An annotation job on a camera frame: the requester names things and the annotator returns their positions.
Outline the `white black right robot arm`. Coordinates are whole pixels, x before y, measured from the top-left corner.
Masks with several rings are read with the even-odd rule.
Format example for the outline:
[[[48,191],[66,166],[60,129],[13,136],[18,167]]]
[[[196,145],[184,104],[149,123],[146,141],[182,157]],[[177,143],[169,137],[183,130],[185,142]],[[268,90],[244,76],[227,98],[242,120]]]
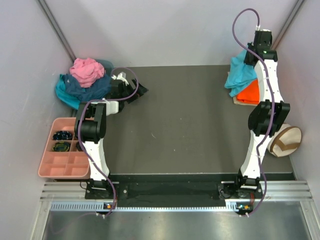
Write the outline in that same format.
[[[280,93],[278,55],[271,49],[272,40],[270,30],[256,30],[253,42],[247,45],[244,58],[244,63],[252,66],[256,73],[259,103],[248,118],[250,142],[246,158],[233,185],[233,192],[239,198],[245,198],[261,189],[260,181],[266,178],[262,162],[268,144],[280,130],[291,109]]]

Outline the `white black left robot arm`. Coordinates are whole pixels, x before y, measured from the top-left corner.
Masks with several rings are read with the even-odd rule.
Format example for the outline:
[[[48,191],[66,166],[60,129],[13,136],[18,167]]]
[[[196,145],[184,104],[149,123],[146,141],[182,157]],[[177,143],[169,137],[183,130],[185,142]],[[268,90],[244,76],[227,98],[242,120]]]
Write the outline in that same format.
[[[80,149],[88,157],[90,177],[86,181],[85,198],[102,200],[116,198],[115,187],[109,175],[104,152],[107,116],[121,112],[125,103],[143,96],[148,89],[133,78],[134,86],[124,80],[112,80],[111,91],[103,99],[82,102],[79,105],[74,133]]]

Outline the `light blue t shirt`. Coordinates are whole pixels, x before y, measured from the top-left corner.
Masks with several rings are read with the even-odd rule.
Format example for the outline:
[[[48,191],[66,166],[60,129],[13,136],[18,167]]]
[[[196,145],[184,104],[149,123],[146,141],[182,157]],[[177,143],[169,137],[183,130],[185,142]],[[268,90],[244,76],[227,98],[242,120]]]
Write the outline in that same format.
[[[230,70],[224,87],[230,90],[231,98],[237,96],[257,78],[254,67],[244,63],[246,54],[247,51],[243,49],[237,56],[230,59]]]

